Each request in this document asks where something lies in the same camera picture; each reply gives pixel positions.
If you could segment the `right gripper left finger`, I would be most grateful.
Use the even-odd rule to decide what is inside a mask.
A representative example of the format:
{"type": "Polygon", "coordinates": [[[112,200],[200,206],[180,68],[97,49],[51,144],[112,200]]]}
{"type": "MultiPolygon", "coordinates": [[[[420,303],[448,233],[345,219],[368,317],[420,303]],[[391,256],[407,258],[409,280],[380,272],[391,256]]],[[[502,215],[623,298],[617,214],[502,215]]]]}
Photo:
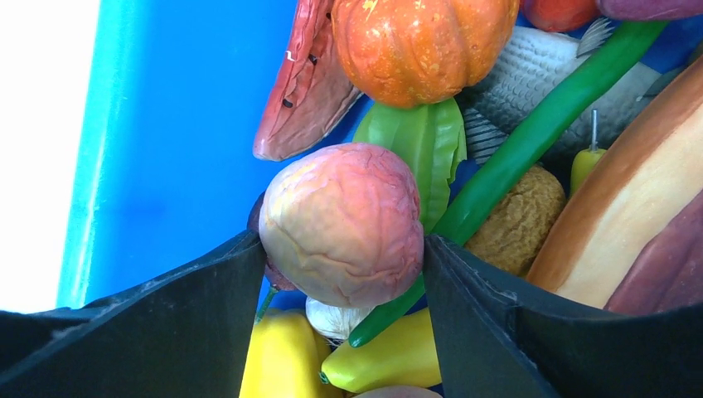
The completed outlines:
{"type": "Polygon", "coordinates": [[[2,312],[2,396],[238,396],[264,262],[245,231],[83,308],[2,312]]]}

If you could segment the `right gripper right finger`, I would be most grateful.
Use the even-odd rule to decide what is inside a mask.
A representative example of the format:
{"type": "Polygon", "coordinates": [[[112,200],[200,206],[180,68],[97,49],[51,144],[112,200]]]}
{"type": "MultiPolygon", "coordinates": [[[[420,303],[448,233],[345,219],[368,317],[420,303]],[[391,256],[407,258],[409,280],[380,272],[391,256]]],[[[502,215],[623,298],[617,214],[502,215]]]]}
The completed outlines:
{"type": "Polygon", "coordinates": [[[702,307],[644,317],[575,303],[437,235],[424,285],[447,397],[699,397],[702,307]]]}

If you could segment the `pink peach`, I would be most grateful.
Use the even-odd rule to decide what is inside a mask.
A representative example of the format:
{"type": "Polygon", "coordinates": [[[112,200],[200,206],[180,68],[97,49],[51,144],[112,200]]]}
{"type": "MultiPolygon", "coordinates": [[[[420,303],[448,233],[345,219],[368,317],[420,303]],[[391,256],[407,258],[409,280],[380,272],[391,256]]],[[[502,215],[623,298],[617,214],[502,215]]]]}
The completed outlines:
{"type": "Polygon", "coordinates": [[[398,155],[370,143],[319,149],[269,184],[259,215],[267,256],[307,296],[371,308],[405,293],[424,256],[419,191],[398,155]]]}

